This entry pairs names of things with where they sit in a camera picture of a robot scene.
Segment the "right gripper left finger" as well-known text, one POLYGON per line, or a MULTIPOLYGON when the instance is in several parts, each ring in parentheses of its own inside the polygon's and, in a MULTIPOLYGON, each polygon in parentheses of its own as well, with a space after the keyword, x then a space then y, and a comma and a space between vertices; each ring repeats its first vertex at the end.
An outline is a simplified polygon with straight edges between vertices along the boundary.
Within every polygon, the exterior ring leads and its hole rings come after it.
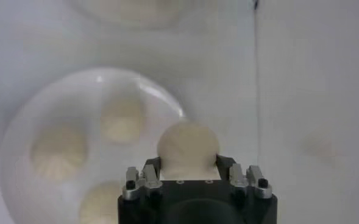
POLYGON ((124 200, 137 200, 144 192, 147 197, 162 194, 163 182, 160 180, 160 157, 147 159, 139 173, 136 167, 126 170, 126 183, 123 186, 124 200))

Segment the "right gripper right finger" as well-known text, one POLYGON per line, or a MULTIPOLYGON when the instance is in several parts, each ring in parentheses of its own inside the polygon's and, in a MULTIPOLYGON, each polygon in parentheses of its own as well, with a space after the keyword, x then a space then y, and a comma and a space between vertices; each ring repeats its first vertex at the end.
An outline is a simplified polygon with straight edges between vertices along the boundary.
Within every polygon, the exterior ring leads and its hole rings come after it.
POLYGON ((236 163, 231 157, 222 155, 216 155, 215 164, 220 178, 228 181, 234 191, 241 191, 247 195, 248 190, 252 189, 256 198, 272 198, 272 186, 263 176, 259 166, 250 165, 246 173, 243 173, 241 164, 236 163))

